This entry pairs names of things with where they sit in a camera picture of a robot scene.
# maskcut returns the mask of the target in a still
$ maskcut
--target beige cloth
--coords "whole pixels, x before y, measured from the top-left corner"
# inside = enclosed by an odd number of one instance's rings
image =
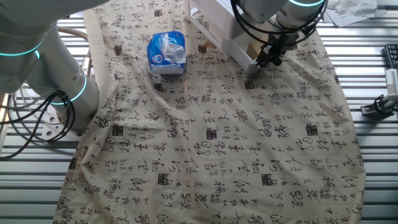
[[[248,80],[183,9],[115,0],[85,12],[101,106],[54,223],[358,223],[366,174],[319,36]],[[152,34],[170,30],[187,41],[181,77],[147,64]]]

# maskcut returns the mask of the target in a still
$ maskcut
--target white wire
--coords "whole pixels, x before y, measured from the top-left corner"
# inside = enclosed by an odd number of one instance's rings
[[[51,95],[52,93],[54,93],[54,91],[46,92],[46,93],[44,93],[43,95],[39,96],[36,100],[33,100],[33,99],[31,98],[31,100],[32,100],[33,102],[31,102],[31,103],[25,102],[26,104],[25,104],[24,106],[18,106],[18,107],[16,107],[16,106],[2,106],[2,108],[7,109],[7,110],[14,110],[14,111],[18,111],[18,110],[25,109],[25,108],[28,108],[28,110],[29,110],[29,107],[30,107],[30,106],[32,106],[32,105],[37,105],[36,103],[37,103],[39,100],[43,100],[44,98],[46,98],[47,96]]]
[[[82,31],[78,31],[78,30],[75,30],[75,29],[67,28],[67,27],[58,27],[58,31],[66,33],[66,34],[76,35],[76,36],[81,37],[81,38],[83,38],[83,39],[88,41],[87,34],[82,32]],[[91,57],[90,48],[88,49],[88,53],[87,53],[86,57]]]
[[[20,94],[21,94],[22,100],[24,101],[25,104],[27,104],[27,102],[26,102],[26,100],[25,100],[24,91],[25,91],[25,88],[24,88],[24,86],[22,85],[21,88],[19,89],[19,92],[20,92]],[[34,116],[36,119],[39,118],[35,113],[33,114],[33,116]]]
[[[53,115],[53,116],[63,116],[65,113],[67,113],[67,110],[68,110],[68,108],[69,108],[69,104],[67,104],[67,107],[65,108],[65,111],[62,113],[62,114],[60,114],[60,115],[54,115],[54,114],[52,114],[52,113],[47,113],[47,114],[50,114],[50,115]]]

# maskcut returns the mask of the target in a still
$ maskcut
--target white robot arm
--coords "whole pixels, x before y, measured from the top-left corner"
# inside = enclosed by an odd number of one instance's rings
[[[14,93],[25,81],[40,95],[62,90],[76,113],[65,125],[85,130],[98,107],[98,87],[64,46],[56,22],[107,1],[0,0],[0,93]],[[65,110],[60,98],[52,106],[59,114]]]
[[[58,19],[109,0],[0,0],[0,92],[17,91]]]
[[[234,15],[241,28],[252,38],[264,44],[258,57],[247,68],[246,75],[250,77],[268,63],[279,66],[282,63],[280,59],[282,54],[285,54],[295,44],[310,37],[315,32],[315,26],[320,20],[319,15],[325,12],[327,0],[278,1],[281,7],[279,5],[273,7],[275,1],[272,1],[271,4],[271,0],[231,0],[231,3]],[[240,15],[236,6],[239,6],[251,19],[260,23],[276,14],[276,22],[272,30],[258,29]],[[249,29],[269,34],[268,40],[258,38]],[[299,32],[302,32],[305,37],[299,39]]]

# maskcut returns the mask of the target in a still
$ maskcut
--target metal table surface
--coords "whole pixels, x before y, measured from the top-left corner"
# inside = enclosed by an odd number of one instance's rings
[[[363,153],[367,178],[362,223],[393,224],[398,223],[398,117],[375,122],[362,117],[359,110],[360,106],[386,94],[382,48],[386,44],[398,44],[398,1],[378,2],[381,9],[387,9],[382,17],[339,29],[333,24],[319,24],[318,32],[348,100]],[[79,14],[59,21],[58,25],[85,32],[84,20]],[[88,43],[67,34],[61,34],[61,38],[81,63]],[[33,128],[34,123],[31,118],[28,126]],[[16,152],[24,143],[25,140],[8,127],[3,155]],[[0,224],[52,223],[77,144],[65,141],[30,144],[14,159],[0,162]]]

